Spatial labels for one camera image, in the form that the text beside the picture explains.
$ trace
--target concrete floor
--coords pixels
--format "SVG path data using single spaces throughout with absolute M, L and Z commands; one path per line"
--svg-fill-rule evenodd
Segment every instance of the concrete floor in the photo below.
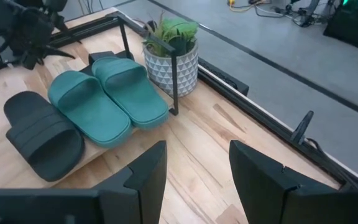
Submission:
M 287 18 L 257 17 L 254 10 L 234 13 L 225 1 L 101 2 L 104 8 L 120 4 L 118 8 L 128 16 L 145 21 L 157 19 L 163 8 L 173 10 L 176 15 L 167 12 L 166 16 L 181 14 L 221 34 L 215 36 L 200 29 L 200 57 L 249 85 L 252 100 L 293 128 L 313 110 L 307 137 L 358 173 L 358 112 L 250 54 L 256 52 L 358 105 L 358 49 L 323 36 L 325 26 L 300 28 Z M 285 0 L 273 3 L 286 4 Z M 97 0 L 93 7 L 94 11 L 101 10 Z M 62 14 L 68 20 L 83 15 L 77 0 L 69 0 Z

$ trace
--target plant pot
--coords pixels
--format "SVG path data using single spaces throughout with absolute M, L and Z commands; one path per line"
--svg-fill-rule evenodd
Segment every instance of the plant pot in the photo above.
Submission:
M 153 55 L 146 47 L 144 56 L 149 78 L 165 93 L 173 96 L 172 61 Z M 177 57 L 178 96 L 191 93 L 197 84 L 198 43 L 185 55 Z

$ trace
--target slide sandal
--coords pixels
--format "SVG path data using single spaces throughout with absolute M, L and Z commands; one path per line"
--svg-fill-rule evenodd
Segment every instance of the slide sandal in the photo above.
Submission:
M 12 126 L 7 139 L 41 178 L 56 181 L 77 165 L 85 149 L 82 135 L 38 93 L 12 96 L 4 112 Z
M 132 134 L 128 115 L 106 96 L 95 77 L 76 71 L 63 72 L 50 85 L 48 97 L 99 146 L 115 147 Z
M 168 105 L 142 65 L 128 58 L 105 57 L 94 62 L 92 72 L 135 127 L 150 129 L 168 119 Z

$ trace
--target wood grain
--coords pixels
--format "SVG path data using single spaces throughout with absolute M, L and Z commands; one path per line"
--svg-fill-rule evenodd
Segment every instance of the wood grain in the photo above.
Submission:
M 71 21 L 71 24 L 75 26 L 88 20 L 89 17 L 85 17 Z M 126 32 L 131 52 L 138 62 L 143 63 L 142 39 L 130 29 Z M 83 45 L 72 44 L 63 49 L 79 59 L 69 61 L 49 57 L 46 66 L 37 67 L 34 71 L 21 68 L 0 71 L 0 187 L 49 186 L 40 182 L 6 141 L 4 135 L 9 124 L 2 112 L 4 102 L 26 89 L 38 90 L 45 96 L 46 88 L 59 72 L 86 64 L 88 52 L 122 50 L 122 40 L 119 30 L 111 29 L 84 40 Z M 180 99 L 178 116 L 171 115 L 159 128 L 138 130 L 125 144 L 89 161 L 63 181 L 53 183 L 56 184 L 53 187 L 90 188 L 163 139 L 167 141 L 168 172 L 160 223 L 247 223 L 230 170 L 228 150 L 232 139 L 238 139 L 315 180 L 336 189 L 339 187 L 319 167 L 201 81 L 194 92 Z

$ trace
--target green leaves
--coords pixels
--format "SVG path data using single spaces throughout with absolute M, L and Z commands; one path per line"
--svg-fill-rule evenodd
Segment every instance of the green leaves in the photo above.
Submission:
M 195 22 L 187 22 L 182 18 L 164 19 L 163 12 L 160 15 L 160 20 L 157 22 L 155 30 L 146 22 L 135 21 L 140 22 L 151 34 L 174 47 L 177 50 L 178 56 L 185 55 L 195 45 L 195 35 L 198 29 L 198 24 Z M 146 39 L 144 44 L 152 54 L 159 57 L 169 57 L 168 52 L 151 39 Z

